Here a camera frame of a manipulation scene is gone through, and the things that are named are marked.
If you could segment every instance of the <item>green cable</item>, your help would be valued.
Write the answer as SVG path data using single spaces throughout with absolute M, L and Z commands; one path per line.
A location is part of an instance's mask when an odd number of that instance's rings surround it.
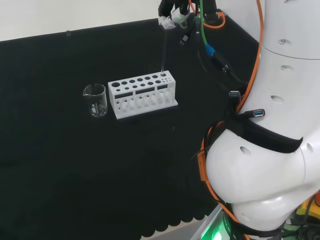
M 207 45 L 207 39 L 205 35 L 205 28 L 204 28 L 204 2 L 203 0 L 200 0 L 200 19 L 201 19 L 201 36 L 202 40 L 204 42 L 204 45 Z

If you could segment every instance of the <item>glass beaker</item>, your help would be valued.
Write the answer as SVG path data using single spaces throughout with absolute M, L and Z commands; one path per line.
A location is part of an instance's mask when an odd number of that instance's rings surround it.
M 102 84 L 93 83 L 83 90 L 89 113 L 93 117 L 102 117 L 107 113 L 106 88 Z

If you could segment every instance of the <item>green light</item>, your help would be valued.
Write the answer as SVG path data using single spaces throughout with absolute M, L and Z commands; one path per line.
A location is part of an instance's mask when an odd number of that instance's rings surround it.
M 201 240 L 222 240 L 221 228 L 224 228 L 223 221 L 218 224 L 211 224 L 201 235 Z
M 217 231 L 215 235 L 212 237 L 212 240 L 222 240 L 221 233 Z

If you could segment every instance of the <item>black cloth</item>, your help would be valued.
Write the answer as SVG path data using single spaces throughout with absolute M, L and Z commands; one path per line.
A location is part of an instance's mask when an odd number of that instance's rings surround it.
M 165 63 L 178 107 L 123 120 L 109 101 L 106 117 L 90 118 L 82 93 L 160 72 L 156 19 L 0 42 L 1 240 L 138 240 L 210 214 L 216 204 L 190 158 L 232 82 L 206 72 L 182 37 L 168 33 Z M 207 38 L 249 79 L 252 38 L 230 20 Z

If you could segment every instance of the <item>black strap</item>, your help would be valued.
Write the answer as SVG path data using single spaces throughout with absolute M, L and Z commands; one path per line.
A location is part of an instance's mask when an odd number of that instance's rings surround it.
M 280 227 L 278 227 L 274 230 L 259 231 L 259 230 L 252 229 L 246 225 L 243 225 L 239 222 L 235 222 L 229 215 L 227 217 L 228 217 L 228 221 L 231 225 L 231 229 L 233 229 L 233 232 L 237 232 L 241 235 L 246 234 L 246 235 L 258 236 L 259 238 L 271 238 L 274 236 L 278 236 L 282 233 L 282 229 L 285 226 L 285 223 L 283 223 Z
M 300 147 L 303 141 L 303 137 L 301 139 L 292 139 L 252 122 L 249 118 L 237 114 L 230 104 L 224 121 L 226 128 L 239 137 L 274 152 L 293 153 Z
M 216 129 L 216 126 L 218 125 L 219 121 L 215 121 L 214 123 L 212 123 L 206 130 L 205 130 L 205 133 L 204 133 L 204 137 L 203 137 L 203 147 L 206 148 L 209 146 L 209 141 L 208 141 L 208 136 L 211 135 L 215 129 Z M 208 152 L 208 149 L 204 151 L 204 155 L 205 155 L 205 158 L 207 158 L 207 152 Z

